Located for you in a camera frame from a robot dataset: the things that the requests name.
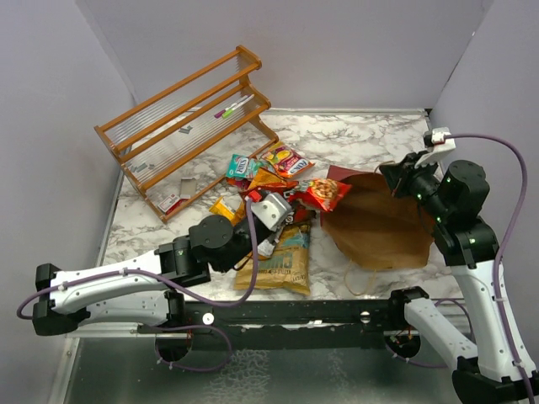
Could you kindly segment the beige snack packet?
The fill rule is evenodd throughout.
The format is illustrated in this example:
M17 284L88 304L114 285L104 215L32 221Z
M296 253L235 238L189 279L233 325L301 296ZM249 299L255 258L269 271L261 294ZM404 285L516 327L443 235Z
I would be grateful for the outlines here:
M297 294L311 294L309 280L309 247L311 222L286 226L272 255L259 260L254 288L285 289Z

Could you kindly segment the red brown paper bag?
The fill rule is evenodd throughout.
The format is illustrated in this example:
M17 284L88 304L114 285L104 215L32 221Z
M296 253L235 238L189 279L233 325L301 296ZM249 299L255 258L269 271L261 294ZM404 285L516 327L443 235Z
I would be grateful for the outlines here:
M434 222L415 199L392 197L376 169L331 165L327 178L350 187L332 211L321 214L320 222L348 259L343 282L351 295L369 294L380 273L428 267Z

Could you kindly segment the yellow snack bar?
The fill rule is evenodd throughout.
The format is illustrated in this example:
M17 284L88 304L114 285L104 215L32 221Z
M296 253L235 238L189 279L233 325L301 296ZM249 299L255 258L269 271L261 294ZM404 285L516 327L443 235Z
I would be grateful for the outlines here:
M222 215L227 218L233 225L237 223L237 209L233 208L224 197L220 197L209 208L209 212L213 215Z

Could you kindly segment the orange fruit candy bag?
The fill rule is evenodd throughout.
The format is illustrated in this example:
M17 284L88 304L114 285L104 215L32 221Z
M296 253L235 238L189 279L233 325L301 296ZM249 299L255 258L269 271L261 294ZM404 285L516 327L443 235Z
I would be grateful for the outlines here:
M248 189L250 181L245 178L226 178L226 181L229 185L236 187L239 191L244 191Z

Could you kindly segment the orange yellow chips bag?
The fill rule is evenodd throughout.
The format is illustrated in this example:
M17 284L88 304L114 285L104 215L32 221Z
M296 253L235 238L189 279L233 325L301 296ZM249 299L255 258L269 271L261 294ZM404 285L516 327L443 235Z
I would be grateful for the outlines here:
M268 169L259 168L246 188L239 189L241 202L237 212L231 219L233 225L238 224L246 215L245 199L253 197L255 203L261 202L269 194L277 193L283 196L299 184L298 181L283 179Z

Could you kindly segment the red rice cracker bag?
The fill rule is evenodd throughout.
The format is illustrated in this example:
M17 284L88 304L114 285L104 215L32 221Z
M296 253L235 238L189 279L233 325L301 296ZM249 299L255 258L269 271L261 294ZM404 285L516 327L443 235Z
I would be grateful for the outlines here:
M331 212L351 188L347 183L330 178L315 178L299 181L285 192L285 198L309 210Z

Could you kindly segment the teal Fox's candy bag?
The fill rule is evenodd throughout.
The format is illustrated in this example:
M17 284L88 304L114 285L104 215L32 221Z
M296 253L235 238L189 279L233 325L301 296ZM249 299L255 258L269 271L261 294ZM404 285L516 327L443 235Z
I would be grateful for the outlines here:
M264 163L256 158L233 154L228 164L226 177L252 180Z

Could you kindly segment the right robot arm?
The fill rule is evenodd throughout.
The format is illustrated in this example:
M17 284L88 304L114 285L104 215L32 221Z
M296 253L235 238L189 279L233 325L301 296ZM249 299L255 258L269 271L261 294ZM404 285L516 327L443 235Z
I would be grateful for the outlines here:
M419 166L410 153L380 172L395 198L412 197L434 221L432 236L459 285L475 338L449 322L419 287L395 290L387 308L397 329L415 328L451 371L463 403L505 403L538 397L538 370L523 345L497 262L494 230L480 217L489 192L482 167L454 161L443 179L435 164Z

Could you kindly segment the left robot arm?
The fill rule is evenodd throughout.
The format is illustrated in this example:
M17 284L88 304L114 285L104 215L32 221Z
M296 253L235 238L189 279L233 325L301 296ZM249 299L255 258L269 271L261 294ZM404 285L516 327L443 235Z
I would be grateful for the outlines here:
M95 322L139 322L180 330L186 320L181 306L167 303L114 304L115 298L135 293L176 289L210 281L211 271L233 269L258 245L272 236L284 218L254 216L233 225L222 215L210 215L155 250L124 262L79 271L64 271L44 263L35 272L38 300L31 322L39 336L56 336Z

